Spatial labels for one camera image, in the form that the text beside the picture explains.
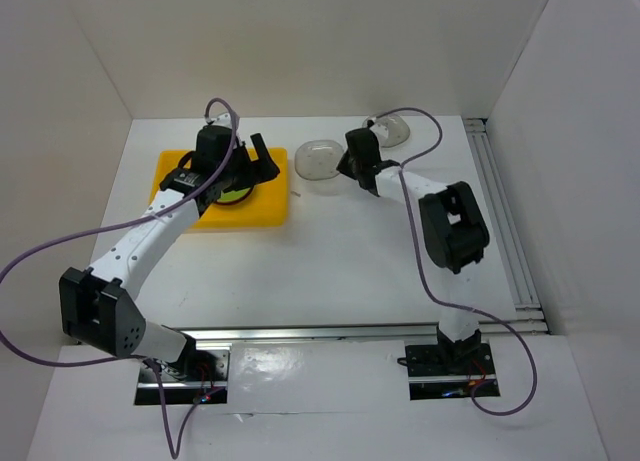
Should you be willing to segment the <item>green plate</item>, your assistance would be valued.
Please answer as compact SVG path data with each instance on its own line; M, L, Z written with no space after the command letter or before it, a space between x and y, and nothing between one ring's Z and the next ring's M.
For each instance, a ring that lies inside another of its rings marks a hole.
M239 190L239 191L225 192L216 201L216 203L219 204L219 205L223 205L223 206L225 206L225 205L234 205L234 204L240 203L240 202L244 201L246 198L248 198L251 195L252 191L253 191L252 188L247 188L247 189Z

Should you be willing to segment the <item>clear glass plate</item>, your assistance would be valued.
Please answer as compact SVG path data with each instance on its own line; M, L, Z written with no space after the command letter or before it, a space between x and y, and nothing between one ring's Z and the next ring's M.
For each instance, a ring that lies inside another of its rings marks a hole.
M338 175L337 166L344 148L334 140L312 140L303 143L295 152L296 173L308 181L325 181Z
M389 129L389 135L386 138L378 137L371 130L375 134L379 145L384 149L390 149L399 146L400 144L406 142L410 137L411 131L409 126L400 116L396 114L390 114L380 117L369 117L362 124L364 128L367 128L365 125L367 121L385 124Z

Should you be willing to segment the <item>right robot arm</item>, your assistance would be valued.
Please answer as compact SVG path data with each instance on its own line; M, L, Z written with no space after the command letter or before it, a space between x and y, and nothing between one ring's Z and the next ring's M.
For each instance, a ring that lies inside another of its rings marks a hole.
M384 160L369 128L346 133L347 149L337 171L360 188L405 205L418 272L428 298L439 307L436 360L448 373L460 372L480 348L477 311L457 304L471 292L473 266L484 257L490 236L473 190L461 181L443 184Z

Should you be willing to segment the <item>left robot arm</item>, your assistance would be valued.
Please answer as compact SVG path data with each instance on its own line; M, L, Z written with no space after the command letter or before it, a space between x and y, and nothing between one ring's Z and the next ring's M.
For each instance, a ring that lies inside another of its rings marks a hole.
M280 169L261 134L245 144L231 128L207 125L160 182L144 217L84 270L59 280L66 335L111 356L151 358L176 380L197 376L218 360L195 339L147 320L136 305L146 279L175 241L220 197L275 180Z

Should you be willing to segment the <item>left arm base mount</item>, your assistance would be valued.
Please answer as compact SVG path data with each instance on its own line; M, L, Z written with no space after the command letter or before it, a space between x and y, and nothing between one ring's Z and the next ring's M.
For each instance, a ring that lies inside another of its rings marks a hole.
M200 364L192 374L178 374L160 366L165 401L169 406L187 406L199 401L205 405L223 405L228 399L228 375L231 359L230 346L214 345L209 353L215 363ZM134 404L136 406L159 406L160 393L153 370L142 365L136 384Z

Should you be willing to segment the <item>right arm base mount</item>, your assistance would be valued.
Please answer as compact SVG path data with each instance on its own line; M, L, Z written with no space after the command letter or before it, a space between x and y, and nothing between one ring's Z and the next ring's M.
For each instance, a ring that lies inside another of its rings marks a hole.
M407 345L396 363L406 369L412 401L499 397L500 389L488 343L456 363L447 364L436 345Z

